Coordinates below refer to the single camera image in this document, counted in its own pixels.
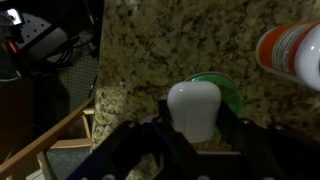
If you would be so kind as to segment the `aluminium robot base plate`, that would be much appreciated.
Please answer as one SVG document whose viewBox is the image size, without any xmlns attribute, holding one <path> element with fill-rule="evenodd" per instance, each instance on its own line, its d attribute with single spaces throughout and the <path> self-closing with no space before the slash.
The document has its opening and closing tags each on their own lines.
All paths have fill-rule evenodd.
<svg viewBox="0 0 320 180">
<path fill-rule="evenodd" d="M 1 37 L 12 38 L 20 52 L 34 60 L 45 58 L 68 34 L 47 20 L 10 8 L 0 12 Z"/>
</svg>

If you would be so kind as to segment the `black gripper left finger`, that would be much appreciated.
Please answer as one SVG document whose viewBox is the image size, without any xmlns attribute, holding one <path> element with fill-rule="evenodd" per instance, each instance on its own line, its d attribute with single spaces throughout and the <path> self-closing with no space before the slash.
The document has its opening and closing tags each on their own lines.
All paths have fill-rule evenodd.
<svg viewBox="0 0 320 180">
<path fill-rule="evenodd" d="M 197 153 L 170 125 L 167 102 L 159 100 L 158 108 L 150 122 L 123 122 L 67 180 L 124 180 L 145 154 L 154 155 L 162 168 L 156 180 L 196 180 Z"/>
</svg>

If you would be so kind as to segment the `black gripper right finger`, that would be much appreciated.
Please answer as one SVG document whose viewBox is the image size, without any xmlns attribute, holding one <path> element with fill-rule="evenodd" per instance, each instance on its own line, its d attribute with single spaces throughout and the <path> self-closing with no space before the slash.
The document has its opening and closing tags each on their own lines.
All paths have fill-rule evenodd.
<svg viewBox="0 0 320 180">
<path fill-rule="evenodd" d="M 221 102 L 218 130 L 222 139 L 247 160 L 250 178 L 320 180 L 320 143 L 283 123 L 266 128 L 239 118 Z"/>
</svg>

